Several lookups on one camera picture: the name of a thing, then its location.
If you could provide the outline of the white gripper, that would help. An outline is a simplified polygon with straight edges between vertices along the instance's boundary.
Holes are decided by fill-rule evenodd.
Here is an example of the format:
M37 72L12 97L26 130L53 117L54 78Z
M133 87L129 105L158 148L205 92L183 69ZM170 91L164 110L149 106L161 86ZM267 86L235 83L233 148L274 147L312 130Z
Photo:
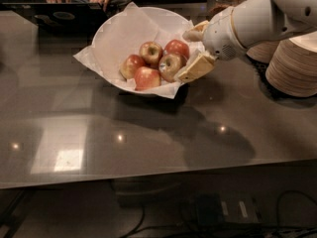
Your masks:
M234 8L228 7L216 14L210 22L200 22L183 33L182 37L187 42L202 41L206 51L196 50L190 56L185 67L174 76L176 81L182 83L194 81L212 71L217 58L219 60L232 60L242 56L247 51L235 32L233 12Z

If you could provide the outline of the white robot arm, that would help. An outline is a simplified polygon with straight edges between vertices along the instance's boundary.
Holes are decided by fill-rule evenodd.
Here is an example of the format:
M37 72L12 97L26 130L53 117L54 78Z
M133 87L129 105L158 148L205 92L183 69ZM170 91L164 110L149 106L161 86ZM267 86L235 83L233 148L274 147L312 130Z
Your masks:
M281 41L314 32L317 0L246 0L229 7L183 34L185 40L200 42L197 53L174 77L191 82L213 70L216 60L231 60L268 41Z

